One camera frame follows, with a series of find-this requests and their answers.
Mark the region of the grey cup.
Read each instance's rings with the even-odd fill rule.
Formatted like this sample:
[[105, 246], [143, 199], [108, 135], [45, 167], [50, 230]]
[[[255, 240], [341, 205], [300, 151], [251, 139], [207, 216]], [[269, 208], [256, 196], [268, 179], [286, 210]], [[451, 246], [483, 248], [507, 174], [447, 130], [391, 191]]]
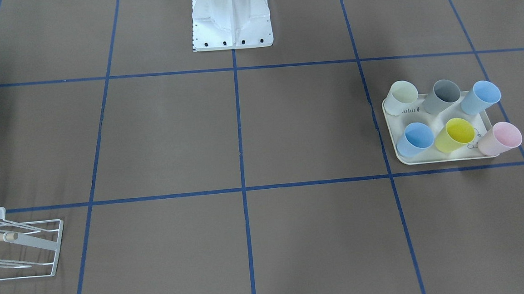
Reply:
[[427, 94], [422, 106], [427, 113], [437, 115], [455, 104], [460, 97], [460, 88], [456, 83], [447, 79], [438, 80]]

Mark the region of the cream white cup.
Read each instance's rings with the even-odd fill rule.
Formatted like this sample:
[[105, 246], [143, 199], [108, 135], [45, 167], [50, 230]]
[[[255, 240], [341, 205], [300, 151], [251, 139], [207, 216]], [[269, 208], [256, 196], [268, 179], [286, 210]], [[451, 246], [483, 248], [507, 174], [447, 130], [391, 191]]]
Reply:
[[384, 111], [393, 116], [399, 116], [405, 109], [418, 99], [417, 87], [411, 82], [398, 80], [392, 83], [384, 104]]

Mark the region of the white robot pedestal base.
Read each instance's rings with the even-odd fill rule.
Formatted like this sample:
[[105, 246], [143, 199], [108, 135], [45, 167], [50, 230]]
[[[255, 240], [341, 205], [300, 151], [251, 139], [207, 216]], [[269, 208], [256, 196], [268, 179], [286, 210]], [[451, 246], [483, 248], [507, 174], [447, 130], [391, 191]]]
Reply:
[[191, 1], [194, 52], [273, 45], [268, 0]]

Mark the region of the yellow cup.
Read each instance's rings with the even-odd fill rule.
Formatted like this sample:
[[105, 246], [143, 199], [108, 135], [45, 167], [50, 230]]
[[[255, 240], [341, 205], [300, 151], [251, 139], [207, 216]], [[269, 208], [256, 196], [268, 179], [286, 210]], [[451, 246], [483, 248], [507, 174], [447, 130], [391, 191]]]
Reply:
[[451, 118], [435, 139], [434, 146], [440, 152], [452, 153], [474, 140], [475, 129], [462, 118]]

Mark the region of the pink cup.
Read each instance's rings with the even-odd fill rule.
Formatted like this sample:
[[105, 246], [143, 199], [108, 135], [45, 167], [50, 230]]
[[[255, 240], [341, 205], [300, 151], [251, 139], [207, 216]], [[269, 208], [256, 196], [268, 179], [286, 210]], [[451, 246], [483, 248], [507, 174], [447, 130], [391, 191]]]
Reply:
[[518, 148], [522, 140], [522, 133], [515, 125], [498, 122], [479, 140], [478, 149], [485, 156], [493, 157]]

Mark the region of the light blue cup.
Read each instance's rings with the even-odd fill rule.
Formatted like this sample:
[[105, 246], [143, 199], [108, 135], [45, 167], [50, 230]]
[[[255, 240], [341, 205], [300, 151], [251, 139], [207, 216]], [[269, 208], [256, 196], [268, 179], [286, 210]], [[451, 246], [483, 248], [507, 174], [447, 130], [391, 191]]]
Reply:
[[464, 113], [476, 115], [500, 100], [501, 91], [497, 85], [487, 80], [479, 80], [465, 95], [460, 107]]

